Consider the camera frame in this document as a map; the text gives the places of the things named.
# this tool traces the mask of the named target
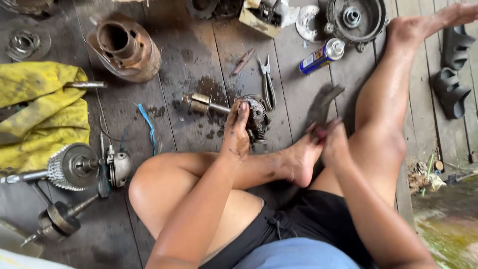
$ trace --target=leg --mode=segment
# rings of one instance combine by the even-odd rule
[[[383,59],[358,96],[356,132],[350,137],[349,146],[356,163],[390,207],[406,154],[402,129],[413,55],[425,38],[444,27],[472,22],[476,9],[455,4],[432,16],[396,18],[387,27]],[[466,16],[468,21],[457,22]],[[310,188],[343,196],[337,179],[327,168]]]
[[[320,155],[310,136],[268,155],[250,156],[236,175],[216,236],[208,254],[237,237],[259,214],[262,200],[241,191],[277,179],[306,187]],[[144,162],[129,188],[130,202],[151,235],[157,238],[168,216],[216,159],[216,153],[167,153]]]

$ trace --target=black shorts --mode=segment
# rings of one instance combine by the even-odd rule
[[[376,268],[358,237],[345,199],[325,192],[303,192],[293,208],[276,211],[265,205],[252,223],[200,269],[231,269],[254,249],[292,237],[329,243],[363,268]]]

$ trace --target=pliers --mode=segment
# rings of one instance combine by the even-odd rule
[[[267,54],[266,65],[263,65],[261,59],[256,54],[257,61],[261,67],[262,73],[262,97],[266,103],[266,110],[268,112],[275,109],[275,91],[271,80],[271,65],[269,64],[269,54]]]

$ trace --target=foot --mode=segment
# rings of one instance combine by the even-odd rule
[[[395,18],[387,26],[387,32],[390,39],[418,46],[441,29],[471,23],[477,16],[478,5],[456,3],[431,16]]]
[[[322,153],[322,145],[317,145],[317,138],[306,134],[297,143],[282,151],[286,165],[290,168],[287,180],[305,188],[312,180],[314,165]]]

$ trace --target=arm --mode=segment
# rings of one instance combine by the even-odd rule
[[[221,220],[235,170],[249,152],[245,130],[248,115],[248,104],[236,101],[227,119],[219,156],[164,225],[148,260],[148,269],[199,266]]]
[[[380,268],[436,268],[414,230],[385,204],[353,161],[342,123],[328,131],[324,161],[344,193],[360,239]]]

